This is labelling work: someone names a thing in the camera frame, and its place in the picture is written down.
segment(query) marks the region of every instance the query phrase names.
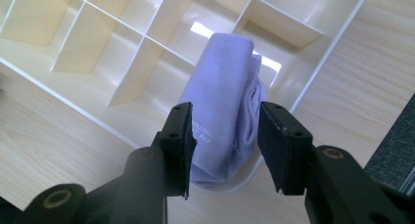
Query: purple cloth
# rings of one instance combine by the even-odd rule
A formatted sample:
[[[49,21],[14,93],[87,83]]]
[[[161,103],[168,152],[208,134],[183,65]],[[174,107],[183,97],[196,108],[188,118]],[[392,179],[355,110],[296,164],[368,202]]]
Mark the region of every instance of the purple cloth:
[[[253,50],[250,38],[214,34],[179,100],[193,103],[198,145],[190,179],[196,185],[226,182],[254,149],[265,92],[257,77],[261,56]]]

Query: lavender sock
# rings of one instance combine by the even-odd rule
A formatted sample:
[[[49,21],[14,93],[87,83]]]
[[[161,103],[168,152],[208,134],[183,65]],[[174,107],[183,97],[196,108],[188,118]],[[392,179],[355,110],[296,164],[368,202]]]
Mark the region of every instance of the lavender sock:
[[[250,157],[259,104],[265,92],[257,75],[261,56],[253,42],[216,33],[208,42],[179,103],[193,103],[191,181],[199,186],[226,182]]]

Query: drawer organizer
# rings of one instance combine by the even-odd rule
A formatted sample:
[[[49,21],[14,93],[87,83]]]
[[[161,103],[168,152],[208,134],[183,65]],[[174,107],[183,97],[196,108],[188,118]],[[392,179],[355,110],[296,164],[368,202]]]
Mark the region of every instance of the drawer organizer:
[[[364,0],[0,0],[0,62],[150,146],[214,32],[250,37],[268,101],[296,108]],[[251,159],[228,183],[247,183]]]

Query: white plastic tray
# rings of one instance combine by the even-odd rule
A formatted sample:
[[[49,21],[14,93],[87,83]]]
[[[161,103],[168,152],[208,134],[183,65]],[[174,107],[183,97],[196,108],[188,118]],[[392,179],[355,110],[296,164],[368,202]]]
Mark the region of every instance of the white plastic tray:
[[[250,37],[267,100],[293,112],[363,1],[0,0],[0,62],[147,147],[213,32]],[[237,190],[261,161],[209,190]]]

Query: wooden table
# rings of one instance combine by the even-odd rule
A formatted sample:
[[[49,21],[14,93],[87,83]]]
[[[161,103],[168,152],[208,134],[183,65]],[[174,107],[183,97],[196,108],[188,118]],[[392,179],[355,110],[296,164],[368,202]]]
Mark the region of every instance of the wooden table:
[[[415,0],[367,0],[295,116],[314,144],[348,150],[364,166],[415,91]],[[25,208],[41,191],[88,191],[120,174],[126,144],[0,65],[0,196]],[[169,199],[169,223],[308,223],[303,197],[278,195],[263,164],[231,195],[191,188]]]

